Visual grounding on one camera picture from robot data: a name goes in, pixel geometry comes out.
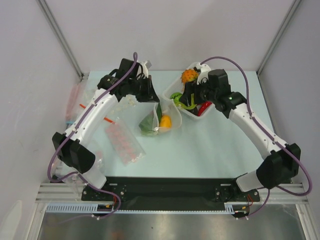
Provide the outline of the clear white-dotted zip bag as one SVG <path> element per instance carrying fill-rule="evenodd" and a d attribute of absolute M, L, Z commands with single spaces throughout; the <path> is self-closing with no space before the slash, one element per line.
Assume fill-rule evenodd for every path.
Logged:
<path fill-rule="evenodd" d="M 174 104 L 174 101 L 172 99 L 169 99 L 169 100 L 161 99 L 160 102 L 153 103 L 152 108 L 148 112 L 148 114 L 150 114 L 150 113 L 152 113 L 154 115 L 154 118 L 153 118 L 153 124 L 155 126 L 154 132 L 149 133 L 149 134 L 142 134 L 142 132 L 139 128 L 139 130 L 143 136 L 155 136 L 155 135 L 159 135 L 159 134 L 164 134 L 164 133 L 167 133 L 171 130 L 178 129 L 182 125 L 182 115 L 181 115 L 179 109 L 177 108 L 177 106 Z M 161 121 L 162 115 L 169 115 L 170 116 L 171 122 L 172 122 L 171 128 L 159 127 L 159 123 Z"/>

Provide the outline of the green toy bell pepper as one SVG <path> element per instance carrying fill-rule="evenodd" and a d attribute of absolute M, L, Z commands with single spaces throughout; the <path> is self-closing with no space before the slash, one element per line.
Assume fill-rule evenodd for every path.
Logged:
<path fill-rule="evenodd" d="M 155 131 L 154 114 L 149 113 L 138 126 L 141 133 L 144 135 L 153 133 Z"/>

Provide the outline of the yellow toy lemon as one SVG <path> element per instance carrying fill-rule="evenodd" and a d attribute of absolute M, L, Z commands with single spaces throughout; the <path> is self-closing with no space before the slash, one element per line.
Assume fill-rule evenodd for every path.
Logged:
<path fill-rule="evenodd" d="M 159 127 L 160 128 L 168 128 L 170 129 L 172 127 L 172 120 L 169 115 L 162 115 L 160 122 L 159 122 Z"/>

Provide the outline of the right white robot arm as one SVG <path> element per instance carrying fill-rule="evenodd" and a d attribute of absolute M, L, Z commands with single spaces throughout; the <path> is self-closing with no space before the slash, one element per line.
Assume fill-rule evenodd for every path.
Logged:
<path fill-rule="evenodd" d="M 236 124 L 259 151 L 263 162 L 254 171 L 236 178 L 230 188 L 231 196 L 242 201 L 249 191 L 258 188 L 272 189 L 295 177 L 299 172 L 301 149 L 295 143 L 289 145 L 270 129 L 258 122 L 249 110 L 249 101 L 231 90 L 224 69 L 212 70 L 206 64 L 197 64 L 181 75 L 184 85 L 179 101 L 182 105 L 212 103 L 224 116 Z"/>

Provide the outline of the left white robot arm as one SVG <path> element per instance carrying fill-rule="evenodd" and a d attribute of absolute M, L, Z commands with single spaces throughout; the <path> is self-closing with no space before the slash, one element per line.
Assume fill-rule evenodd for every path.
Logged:
<path fill-rule="evenodd" d="M 123 58 L 118 68 L 100 79 L 88 106 L 75 122 L 64 133 L 56 132 L 52 137 L 55 153 L 51 159 L 59 159 L 80 174 L 94 186 L 92 194 L 99 200 L 109 197 L 110 187 L 106 185 L 105 175 L 98 170 L 96 156 L 88 145 L 104 117 L 122 98 L 132 95 L 140 103 L 160 101 L 149 74 L 150 67 L 148 60 L 138 62 L 136 53 L 132 60 Z"/>

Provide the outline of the clear bag red dots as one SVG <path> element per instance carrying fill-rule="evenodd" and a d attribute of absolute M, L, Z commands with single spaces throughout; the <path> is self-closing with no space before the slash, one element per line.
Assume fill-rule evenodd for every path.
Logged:
<path fill-rule="evenodd" d="M 146 155 L 136 137 L 122 120 L 118 119 L 115 123 L 111 123 L 105 132 L 124 165 L 136 163 Z"/>

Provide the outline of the clear bag pink dots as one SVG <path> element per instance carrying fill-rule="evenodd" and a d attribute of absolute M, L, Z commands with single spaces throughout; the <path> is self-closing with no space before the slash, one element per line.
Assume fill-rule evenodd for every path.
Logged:
<path fill-rule="evenodd" d="M 104 154 L 101 150 L 95 152 L 95 165 L 102 174 L 105 173 Z"/>

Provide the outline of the orange toy pineapple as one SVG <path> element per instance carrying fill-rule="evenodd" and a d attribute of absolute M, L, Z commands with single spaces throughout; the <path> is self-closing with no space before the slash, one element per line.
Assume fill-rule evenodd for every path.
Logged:
<path fill-rule="evenodd" d="M 181 74 L 181 82 L 183 84 L 188 83 L 188 82 L 193 82 L 198 79 L 199 73 L 193 69 L 186 69 L 182 74 Z"/>

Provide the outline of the white perforated plastic basket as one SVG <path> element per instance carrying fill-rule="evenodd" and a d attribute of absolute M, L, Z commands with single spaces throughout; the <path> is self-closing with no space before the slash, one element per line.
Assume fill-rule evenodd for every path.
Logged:
<path fill-rule="evenodd" d="M 187 69 L 195 69 L 196 70 L 195 65 L 197 63 L 198 62 L 192 63 L 189 67 L 187 67 Z M 184 92 L 184 87 L 185 87 L 185 84 L 182 83 L 181 76 L 180 76 L 176 80 L 174 80 L 173 83 L 170 86 L 167 87 L 167 89 L 163 92 L 162 95 L 166 100 L 171 100 L 170 96 L 173 93 L 176 93 L 176 92 L 183 93 Z M 228 97 L 230 95 L 231 95 L 231 93 L 220 97 L 215 102 L 212 102 L 212 105 L 210 107 L 208 107 L 206 109 L 206 111 L 201 116 L 197 116 L 197 114 L 198 114 L 198 109 L 200 108 L 202 103 L 201 104 L 197 104 L 196 108 L 194 108 L 193 110 L 185 110 L 185 109 L 181 109 L 181 108 L 178 108 L 178 107 L 177 108 L 178 108 L 178 110 L 180 110 L 182 113 L 188 115 L 189 117 L 194 118 L 195 120 L 200 120 L 200 119 L 203 119 L 208 114 L 208 112 L 213 109 L 213 107 L 218 107 L 220 110 L 223 110 L 224 107 L 225 107 L 225 104 L 222 103 L 222 100 L 223 100 L 224 97 Z"/>

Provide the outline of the red toy chili pepper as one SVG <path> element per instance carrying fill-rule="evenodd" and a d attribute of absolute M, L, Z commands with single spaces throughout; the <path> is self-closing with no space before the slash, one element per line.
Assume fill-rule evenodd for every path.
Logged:
<path fill-rule="evenodd" d="M 211 105 L 212 105 L 212 102 L 210 101 L 206 101 L 202 103 L 200 108 L 198 109 L 197 116 L 200 117 Z"/>

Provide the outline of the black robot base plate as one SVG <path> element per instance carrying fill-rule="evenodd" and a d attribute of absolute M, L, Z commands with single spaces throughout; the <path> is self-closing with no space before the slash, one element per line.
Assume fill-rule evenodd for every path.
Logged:
<path fill-rule="evenodd" d="M 81 200 L 106 202 L 120 197 L 122 211 L 218 211 L 225 203 L 260 201 L 256 189 L 241 192 L 233 178 L 108 177 L 102 192 L 86 186 Z"/>

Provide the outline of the right aluminium frame post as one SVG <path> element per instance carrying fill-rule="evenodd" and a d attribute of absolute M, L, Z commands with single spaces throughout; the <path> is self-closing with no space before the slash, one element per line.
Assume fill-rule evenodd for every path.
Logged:
<path fill-rule="evenodd" d="M 258 77 L 262 74 L 263 70 L 265 69 L 267 63 L 271 59 L 275 50 L 277 49 L 279 43 L 281 42 L 282 38 L 284 37 L 288 27 L 290 26 L 291 22 L 293 21 L 296 13 L 298 12 L 298 10 L 303 2 L 304 2 L 304 0 L 294 0 L 292 2 L 292 4 L 290 5 L 290 8 L 288 9 L 283 21 L 280 24 L 280 27 L 278 28 L 274 38 L 271 41 L 271 44 L 269 45 L 264 57 L 262 58 L 259 66 L 256 70 L 256 74 Z"/>

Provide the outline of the aluminium frame post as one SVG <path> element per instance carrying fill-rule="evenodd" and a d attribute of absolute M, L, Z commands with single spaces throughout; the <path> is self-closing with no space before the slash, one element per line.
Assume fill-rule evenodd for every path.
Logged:
<path fill-rule="evenodd" d="M 79 80 L 81 81 L 84 77 L 84 73 L 80 68 L 80 65 L 78 61 L 75 58 L 75 55 L 65 38 L 65 35 L 59 26 L 59 23 L 54 16 L 49 4 L 46 0 L 36 0 L 36 3 L 38 4 L 40 10 L 42 11 L 42 14 L 44 15 L 46 21 L 48 22 L 48 25 L 50 26 L 53 34 L 55 35 L 61 49 L 63 50 L 66 58 L 68 59 L 69 63 L 71 64 L 73 70 L 75 71 L 76 75 L 78 76 Z"/>
<path fill-rule="evenodd" d="M 296 13 L 298 12 L 298 10 L 303 2 L 304 2 L 304 0 L 294 0 L 292 2 L 292 4 L 290 5 L 290 8 L 288 9 L 283 21 L 280 24 L 280 27 L 278 28 L 274 38 L 271 41 L 271 44 L 269 45 L 264 57 L 262 58 L 259 66 L 256 70 L 256 74 L 258 77 L 262 74 L 263 70 L 265 69 L 267 63 L 271 59 L 275 50 L 277 49 L 279 43 L 281 42 L 282 38 L 284 37 L 288 27 L 290 26 L 291 22 L 293 21 Z"/>

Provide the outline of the left aluminium frame post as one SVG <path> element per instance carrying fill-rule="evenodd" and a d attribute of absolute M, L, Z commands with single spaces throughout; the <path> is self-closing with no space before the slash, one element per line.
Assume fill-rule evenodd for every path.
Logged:
<path fill-rule="evenodd" d="M 36 0 L 36 3 L 38 4 L 40 10 L 42 11 L 42 14 L 44 15 L 46 21 L 48 22 L 48 25 L 50 26 L 53 34 L 55 35 L 61 49 L 63 50 L 66 58 L 68 59 L 69 63 L 71 64 L 73 70 L 75 71 L 76 75 L 78 76 L 79 80 L 81 81 L 84 77 L 84 73 L 80 68 L 80 65 L 78 61 L 75 58 L 75 55 L 65 38 L 65 35 L 59 26 L 59 23 L 54 16 L 49 4 L 46 0 Z"/>

